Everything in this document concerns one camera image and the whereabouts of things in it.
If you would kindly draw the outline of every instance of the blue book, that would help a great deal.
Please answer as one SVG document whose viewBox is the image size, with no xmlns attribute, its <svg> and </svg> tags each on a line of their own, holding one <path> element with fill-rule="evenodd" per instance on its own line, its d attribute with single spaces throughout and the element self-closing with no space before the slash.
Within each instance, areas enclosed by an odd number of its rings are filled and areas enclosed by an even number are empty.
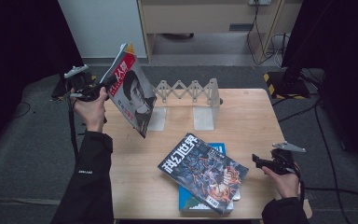
<svg viewBox="0 0 358 224">
<path fill-rule="evenodd" d="M 226 155 L 226 146 L 224 143 L 209 143 L 209 146 Z M 239 199 L 240 191 L 238 190 L 233 200 Z M 234 209 L 234 203 L 231 201 L 225 210 L 229 213 Z M 212 212 L 211 207 L 205 205 L 196 199 L 187 189 L 179 185 L 179 211 L 182 212 Z"/>
</svg>

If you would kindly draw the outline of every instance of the comic book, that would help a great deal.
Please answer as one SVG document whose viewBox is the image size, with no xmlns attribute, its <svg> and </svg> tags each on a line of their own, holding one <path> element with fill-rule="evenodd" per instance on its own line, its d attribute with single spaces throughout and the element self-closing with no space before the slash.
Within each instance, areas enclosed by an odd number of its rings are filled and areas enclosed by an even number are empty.
<svg viewBox="0 0 358 224">
<path fill-rule="evenodd" d="M 106 88 L 109 98 L 132 127 L 145 138 L 157 97 L 138 62 L 132 44 L 121 46 L 101 83 L 113 83 Z"/>
<path fill-rule="evenodd" d="M 220 215 L 249 171 L 192 133 L 186 134 L 158 168 Z"/>
<path fill-rule="evenodd" d="M 208 143 L 209 146 L 226 155 L 226 145 L 224 143 Z M 228 204 L 225 212 L 232 212 L 234 209 L 235 198 L 239 197 L 240 191 L 237 190 L 236 196 Z M 211 212 L 212 208 L 196 199 L 187 189 L 179 185 L 179 211 L 181 212 Z"/>
</svg>

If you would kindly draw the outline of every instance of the wooden table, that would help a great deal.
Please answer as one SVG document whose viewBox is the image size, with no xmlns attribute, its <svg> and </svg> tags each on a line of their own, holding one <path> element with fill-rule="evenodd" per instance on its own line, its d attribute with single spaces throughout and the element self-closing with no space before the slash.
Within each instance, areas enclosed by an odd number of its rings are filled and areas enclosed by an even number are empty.
<svg viewBox="0 0 358 224">
<path fill-rule="evenodd" d="M 114 145 L 110 175 L 116 219 L 260 219 L 264 206 L 279 197 L 271 179 L 252 162 L 252 153 L 270 160 L 272 144 L 284 141 L 266 91 L 221 89 L 219 93 L 224 102 L 214 131 L 194 131 L 191 99 L 170 96 L 164 131 L 147 132 L 146 139 L 133 130 L 114 104 L 105 104 L 108 122 L 103 130 Z M 224 142 L 228 156 L 249 168 L 241 185 L 241 199 L 230 214 L 179 212 L 178 185 L 157 166 L 186 133 L 205 142 Z M 308 201 L 304 207 L 310 217 Z"/>
</svg>

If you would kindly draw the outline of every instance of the stack of books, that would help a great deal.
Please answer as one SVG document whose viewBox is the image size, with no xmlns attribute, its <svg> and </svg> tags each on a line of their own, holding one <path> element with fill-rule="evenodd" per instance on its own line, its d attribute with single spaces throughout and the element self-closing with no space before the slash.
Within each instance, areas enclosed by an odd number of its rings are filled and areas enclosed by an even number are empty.
<svg viewBox="0 0 358 224">
<path fill-rule="evenodd" d="M 186 136 L 158 165 L 179 184 L 180 211 L 234 209 L 240 186 L 249 169 L 226 155 L 224 143 L 207 144 L 192 133 Z"/>
</svg>

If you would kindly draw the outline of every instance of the wall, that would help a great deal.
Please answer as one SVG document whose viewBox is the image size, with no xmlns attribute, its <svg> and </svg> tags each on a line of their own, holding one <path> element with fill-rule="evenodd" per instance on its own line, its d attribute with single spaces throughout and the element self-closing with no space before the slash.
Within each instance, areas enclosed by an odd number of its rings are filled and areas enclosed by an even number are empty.
<svg viewBox="0 0 358 224">
<path fill-rule="evenodd" d="M 59 3 L 85 63 L 116 57 L 125 42 L 133 44 L 139 58 L 146 57 L 136 0 L 59 0 Z"/>
</svg>

